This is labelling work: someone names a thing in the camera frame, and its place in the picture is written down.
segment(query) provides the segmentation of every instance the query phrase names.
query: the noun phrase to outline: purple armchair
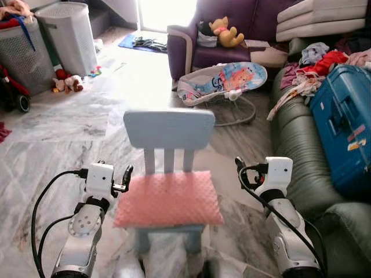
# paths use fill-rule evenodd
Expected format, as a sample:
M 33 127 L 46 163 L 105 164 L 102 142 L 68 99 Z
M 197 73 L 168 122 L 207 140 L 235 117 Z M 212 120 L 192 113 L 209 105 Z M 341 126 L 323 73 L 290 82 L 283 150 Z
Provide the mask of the purple armchair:
M 217 63 L 251 61 L 243 46 L 209 48 L 196 45 L 197 23 L 228 17 L 245 39 L 275 42 L 277 14 L 295 0 L 198 0 L 195 15 L 188 27 L 168 26 L 168 58 L 174 80 L 189 74 L 193 67 L 211 67 Z

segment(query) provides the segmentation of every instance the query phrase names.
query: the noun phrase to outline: pink cushion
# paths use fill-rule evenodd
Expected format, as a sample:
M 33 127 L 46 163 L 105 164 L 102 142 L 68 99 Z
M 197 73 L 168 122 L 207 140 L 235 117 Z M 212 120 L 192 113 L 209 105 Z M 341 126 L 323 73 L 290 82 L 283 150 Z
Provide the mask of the pink cushion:
M 209 171 L 134 177 L 117 206 L 115 226 L 223 224 Z

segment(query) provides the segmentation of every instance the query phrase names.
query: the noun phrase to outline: blue mat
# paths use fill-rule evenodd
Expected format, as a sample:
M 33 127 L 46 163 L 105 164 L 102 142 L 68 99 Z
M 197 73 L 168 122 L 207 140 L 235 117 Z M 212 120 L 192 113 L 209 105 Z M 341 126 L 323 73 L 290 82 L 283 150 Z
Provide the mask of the blue mat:
M 133 42 L 135 40 L 135 36 L 132 35 L 132 34 L 129 34 L 127 35 L 120 43 L 119 43 L 119 47 L 125 47 L 125 48 L 130 48 L 130 49 L 137 49 L 137 50 L 143 50 L 143 51 L 149 51 L 149 52 L 158 52 L 154 49 L 150 49 L 150 48 L 147 48 L 147 47 L 141 47 L 141 46 L 138 46 L 138 47 L 133 47 Z

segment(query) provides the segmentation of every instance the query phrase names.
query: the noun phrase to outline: sticker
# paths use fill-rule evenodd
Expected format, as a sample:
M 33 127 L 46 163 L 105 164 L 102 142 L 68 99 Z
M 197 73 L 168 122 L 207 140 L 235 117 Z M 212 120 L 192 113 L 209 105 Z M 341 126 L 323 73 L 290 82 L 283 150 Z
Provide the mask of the sticker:
M 356 141 L 356 142 L 350 143 L 348 145 L 348 152 L 353 151 L 355 149 L 358 149 L 359 146 L 364 146 L 364 145 L 366 145 L 366 139 L 362 139 L 360 141 Z
M 348 136 L 348 142 L 352 141 L 357 135 L 361 134 L 363 131 L 365 131 L 366 127 L 365 125 L 360 125 L 356 130 L 353 131 L 352 134 Z

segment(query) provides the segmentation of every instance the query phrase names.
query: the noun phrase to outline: green leather sofa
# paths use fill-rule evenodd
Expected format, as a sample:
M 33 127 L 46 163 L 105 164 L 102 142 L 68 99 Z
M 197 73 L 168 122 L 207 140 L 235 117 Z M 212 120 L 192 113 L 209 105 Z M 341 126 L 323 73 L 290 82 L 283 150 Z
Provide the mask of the green leather sofa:
M 284 69 L 274 80 L 271 107 L 290 89 L 279 89 L 283 74 Z M 271 137 L 274 154 L 294 161 L 288 198 L 321 232 L 328 277 L 371 277 L 371 205 L 348 200 L 334 189 L 317 127 L 302 97 L 278 111 Z

